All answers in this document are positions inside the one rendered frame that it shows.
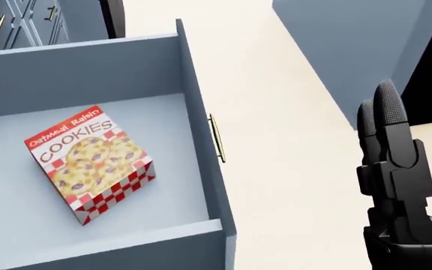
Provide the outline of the oatmeal raisin cookies box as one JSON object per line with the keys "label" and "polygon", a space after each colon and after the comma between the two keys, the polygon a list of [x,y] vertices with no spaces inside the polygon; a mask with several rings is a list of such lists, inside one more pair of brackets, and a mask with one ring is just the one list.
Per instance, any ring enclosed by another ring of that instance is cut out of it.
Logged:
{"label": "oatmeal raisin cookies box", "polygon": [[152,158],[97,105],[25,145],[82,225],[156,177]]}

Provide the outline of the blue-grey cabinet with doors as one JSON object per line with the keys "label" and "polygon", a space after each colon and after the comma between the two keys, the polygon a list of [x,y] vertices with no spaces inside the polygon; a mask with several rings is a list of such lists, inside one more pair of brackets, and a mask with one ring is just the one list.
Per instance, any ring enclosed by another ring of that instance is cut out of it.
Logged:
{"label": "blue-grey cabinet with doors", "polygon": [[[51,22],[45,20],[56,6]],[[0,50],[124,38],[123,0],[0,0]]]}

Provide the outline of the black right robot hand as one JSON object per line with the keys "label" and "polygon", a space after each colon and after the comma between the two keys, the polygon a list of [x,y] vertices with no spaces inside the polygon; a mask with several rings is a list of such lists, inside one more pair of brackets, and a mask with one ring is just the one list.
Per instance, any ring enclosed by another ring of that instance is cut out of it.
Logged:
{"label": "black right robot hand", "polygon": [[390,80],[358,108],[363,152],[360,191],[372,197],[363,231],[372,270],[432,270],[432,177],[424,143],[413,139],[401,97]]}

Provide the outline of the blue-grey counter block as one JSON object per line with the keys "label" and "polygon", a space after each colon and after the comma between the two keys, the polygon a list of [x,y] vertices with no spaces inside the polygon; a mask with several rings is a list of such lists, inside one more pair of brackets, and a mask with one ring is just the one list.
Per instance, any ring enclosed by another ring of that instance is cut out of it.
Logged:
{"label": "blue-grey counter block", "polygon": [[353,127],[381,81],[405,89],[432,36],[432,0],[273,0],[272,7]]}

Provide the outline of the blue-grey open drawer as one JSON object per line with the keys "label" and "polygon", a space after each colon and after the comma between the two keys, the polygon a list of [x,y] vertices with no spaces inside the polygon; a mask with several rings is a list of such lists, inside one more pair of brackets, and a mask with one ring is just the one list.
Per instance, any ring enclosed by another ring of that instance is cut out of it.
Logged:
{"label": "blue-grey open drawer", "polygon": [[175,27],[0,51],[0,270],[235,270],[218,128]]}

